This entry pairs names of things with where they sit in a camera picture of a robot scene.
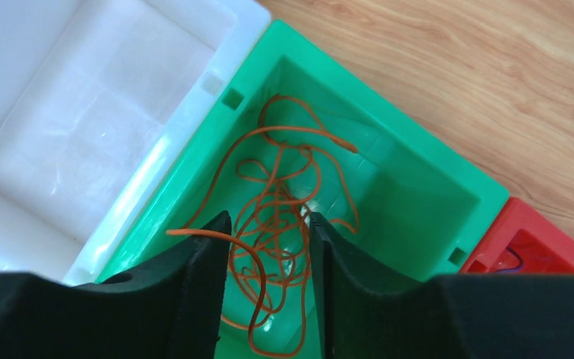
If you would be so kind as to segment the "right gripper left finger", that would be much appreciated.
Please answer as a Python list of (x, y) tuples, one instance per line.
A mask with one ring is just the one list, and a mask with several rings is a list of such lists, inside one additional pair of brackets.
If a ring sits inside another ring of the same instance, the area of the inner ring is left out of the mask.
[(213, 358), (229, 245), (191, 236), (101, 283), (0, 273), (0, 358)]

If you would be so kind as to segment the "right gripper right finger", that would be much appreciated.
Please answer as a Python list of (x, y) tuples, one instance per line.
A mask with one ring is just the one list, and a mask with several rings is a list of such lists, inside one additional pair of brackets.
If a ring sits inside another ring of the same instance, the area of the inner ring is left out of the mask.
[(323, 358), (574, 358), (574, 274), (440, 274), (424, 283), (309, 222)]

